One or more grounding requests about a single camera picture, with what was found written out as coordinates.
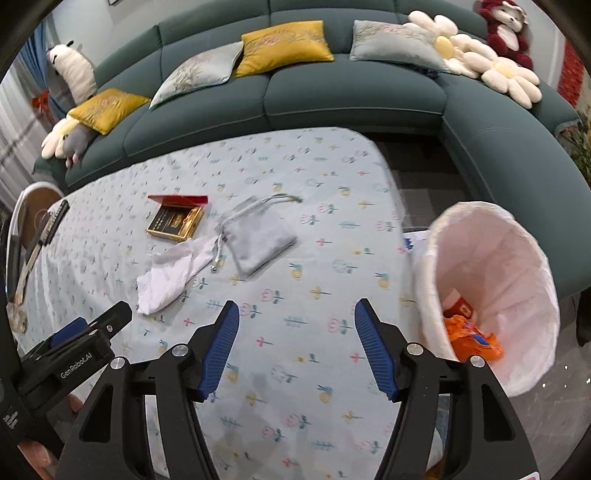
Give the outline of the white red paper cup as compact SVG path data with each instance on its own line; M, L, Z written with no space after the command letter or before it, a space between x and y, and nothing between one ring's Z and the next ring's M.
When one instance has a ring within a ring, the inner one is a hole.
M442 311L445 318L462 316L472 322L477 320L474 307L455 288L451 289L442 301Z

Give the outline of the white lined trash bin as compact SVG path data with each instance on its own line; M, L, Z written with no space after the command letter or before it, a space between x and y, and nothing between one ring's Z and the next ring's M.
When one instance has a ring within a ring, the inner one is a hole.
M456 359L443 305L458 292L475 309L477 327L504 350L491 368L506 395L535 387L554 364L560 329L549 261L535 238L498 205L459 202L432 223L413 258L427 348Z

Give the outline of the red gold cigarette box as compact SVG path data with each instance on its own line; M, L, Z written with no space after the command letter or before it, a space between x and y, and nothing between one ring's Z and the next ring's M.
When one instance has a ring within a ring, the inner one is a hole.
M192 237L208 205L206 195L148 195L159 207L146 232L154 237L183 242Z

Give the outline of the grey cushion right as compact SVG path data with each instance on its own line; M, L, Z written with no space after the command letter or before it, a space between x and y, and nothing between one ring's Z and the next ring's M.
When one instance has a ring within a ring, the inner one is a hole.
M349 59L413 65L450 73L451 70L435 48L435 40L433 33L413 23L355 20Z

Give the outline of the potted green plant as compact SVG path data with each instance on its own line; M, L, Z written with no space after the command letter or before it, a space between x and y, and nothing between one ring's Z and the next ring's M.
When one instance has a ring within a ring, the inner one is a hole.
M576 125L562 130L558 136L559 143L568 153L573 163L591 187L591 148L590 127L579 121Z

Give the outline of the black remote control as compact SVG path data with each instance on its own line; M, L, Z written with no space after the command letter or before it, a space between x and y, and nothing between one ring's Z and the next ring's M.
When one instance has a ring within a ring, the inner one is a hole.
M52 242L57 232L57 229L59 228L61 222L63 221L69 209L69 202L67 200L63 200L60 203L59 208L52 214L51 218L46 224L46 228L40 236L39 243L42 246L49 245Z

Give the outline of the orange plastic snack wrapper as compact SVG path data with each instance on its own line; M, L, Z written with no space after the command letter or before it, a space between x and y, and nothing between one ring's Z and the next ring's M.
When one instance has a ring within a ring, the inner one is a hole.
M449 341L459 361L480 356L487 362L501 359L504 350L494 333L483 333L478 327L461 315L445 317Z

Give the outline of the grey drawstring pouch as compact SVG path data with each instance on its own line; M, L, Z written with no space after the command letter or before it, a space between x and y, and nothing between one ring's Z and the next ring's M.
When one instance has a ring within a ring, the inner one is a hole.
M297 234L273 210L280 203L301 203L297 195L276 193L267 197L249 197L224 214L216 227L211 271L221 264L224 247L235 260L238 273L250 277L283 251L297 243Z

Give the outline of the white plush animal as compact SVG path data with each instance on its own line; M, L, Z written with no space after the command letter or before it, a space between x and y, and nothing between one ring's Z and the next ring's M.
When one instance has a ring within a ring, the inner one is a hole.
M97 91L93 64L77 49L74 41L57 44L47 51L47 60L62 77L76 105L89 100Z

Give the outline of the white paper towel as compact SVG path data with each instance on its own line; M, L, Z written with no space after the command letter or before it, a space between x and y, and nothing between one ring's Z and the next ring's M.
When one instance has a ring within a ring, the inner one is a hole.
M137 277L137 310L152 315L183 293L186 284L213 259L216 237L187 240L149 257L147 271Z

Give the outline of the white daisy pillow upper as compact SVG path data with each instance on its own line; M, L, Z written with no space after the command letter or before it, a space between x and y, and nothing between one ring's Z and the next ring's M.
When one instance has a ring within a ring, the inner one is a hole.
M435 37L436 51L448 70L456 75L479 79L499 59L488 44L460 33L456 23L444 15L431 17L423 11L414 10L409 14L408 24L417 25Z

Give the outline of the grey white plush toy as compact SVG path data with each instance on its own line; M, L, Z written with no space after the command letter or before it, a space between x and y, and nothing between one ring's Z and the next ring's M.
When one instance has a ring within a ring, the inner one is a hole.
M66 117L58 121L41 143L41 157L53 157L65 161L71 168L79 163L88 146L98 136L98 132L81 124L78 120Z

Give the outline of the grey cushion left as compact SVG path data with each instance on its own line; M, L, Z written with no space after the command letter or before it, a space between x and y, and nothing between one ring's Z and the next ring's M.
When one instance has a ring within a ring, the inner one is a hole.
M154 94L149 109L153 110L160 104L193 91L228 82L242 51L243 42L238 41L188 58L164 80Z

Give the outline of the blue wrapper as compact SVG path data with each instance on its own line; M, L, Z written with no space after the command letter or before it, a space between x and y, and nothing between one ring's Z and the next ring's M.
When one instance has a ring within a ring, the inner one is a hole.
M403 237L407 252L411 255L421 256L427 249L430 232L428 230L406 232Z

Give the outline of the yellow cushion left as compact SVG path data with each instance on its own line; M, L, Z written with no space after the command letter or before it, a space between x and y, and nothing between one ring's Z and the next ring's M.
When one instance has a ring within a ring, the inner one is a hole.
M128 115L149 103L147 97L109 88L71 109L68 116L105 136Z

